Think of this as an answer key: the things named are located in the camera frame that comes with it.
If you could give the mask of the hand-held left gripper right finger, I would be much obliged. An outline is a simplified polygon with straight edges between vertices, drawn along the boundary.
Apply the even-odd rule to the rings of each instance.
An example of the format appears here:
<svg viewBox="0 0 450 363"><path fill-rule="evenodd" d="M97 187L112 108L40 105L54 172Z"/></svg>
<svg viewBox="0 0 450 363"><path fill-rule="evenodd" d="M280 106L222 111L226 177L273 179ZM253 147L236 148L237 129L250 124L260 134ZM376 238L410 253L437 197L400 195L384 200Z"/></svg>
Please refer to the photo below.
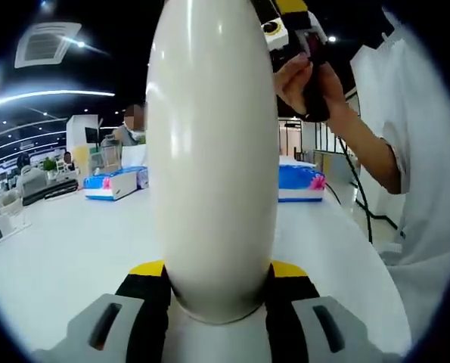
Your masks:
<svg viewBox="0 0 450 363"><path fill-rule="evenodd" d="M400 362L381 352L366 326L330 296L320 296L298 266L273 260L265 281L265 326L273 362Z"/></svg>

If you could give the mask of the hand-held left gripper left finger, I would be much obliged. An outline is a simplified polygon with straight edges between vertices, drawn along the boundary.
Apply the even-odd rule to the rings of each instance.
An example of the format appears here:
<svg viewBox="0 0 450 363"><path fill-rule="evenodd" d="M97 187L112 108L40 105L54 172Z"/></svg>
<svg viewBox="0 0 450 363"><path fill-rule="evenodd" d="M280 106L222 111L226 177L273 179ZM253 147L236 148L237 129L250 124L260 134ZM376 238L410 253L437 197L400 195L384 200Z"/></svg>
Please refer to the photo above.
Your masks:
<svg viewBox="0 0 450 363"><path fill-rule="evenodd" d="M164 262L134 267L114 294L103 294L67 325L35 362L160 362L169 327L171 284Z"/></svg>

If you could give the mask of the person's right hand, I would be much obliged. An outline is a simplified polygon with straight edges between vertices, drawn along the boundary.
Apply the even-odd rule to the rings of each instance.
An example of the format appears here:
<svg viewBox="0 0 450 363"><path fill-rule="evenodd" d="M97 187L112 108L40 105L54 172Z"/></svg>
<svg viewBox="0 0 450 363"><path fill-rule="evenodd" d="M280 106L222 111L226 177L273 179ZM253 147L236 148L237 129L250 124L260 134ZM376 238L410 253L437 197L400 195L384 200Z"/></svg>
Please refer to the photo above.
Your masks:
<svg viewBox="0 0 450 363"><path fill-rule="evenodd" d="M310 59L299 53L275 73L275 93L298 114L306 115L310 102L303 91L312 77L318 77L316 94L325 101L330 120L355 118L356 114L346 102L338 75L328 62L314 66Z"/></svg>

